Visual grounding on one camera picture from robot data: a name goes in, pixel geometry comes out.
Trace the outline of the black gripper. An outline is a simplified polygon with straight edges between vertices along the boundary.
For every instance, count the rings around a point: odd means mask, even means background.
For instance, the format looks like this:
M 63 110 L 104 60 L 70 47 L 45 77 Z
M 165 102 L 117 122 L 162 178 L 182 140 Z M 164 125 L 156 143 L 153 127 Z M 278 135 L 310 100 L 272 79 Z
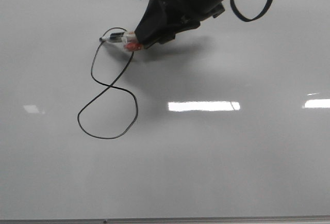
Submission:
M 217 18 L 225 8 L 224 0 L 149 0 L 146 11 L 135 29 L 145 49 L 165 44 L 176 35 L 200 27 L 209 17 Z

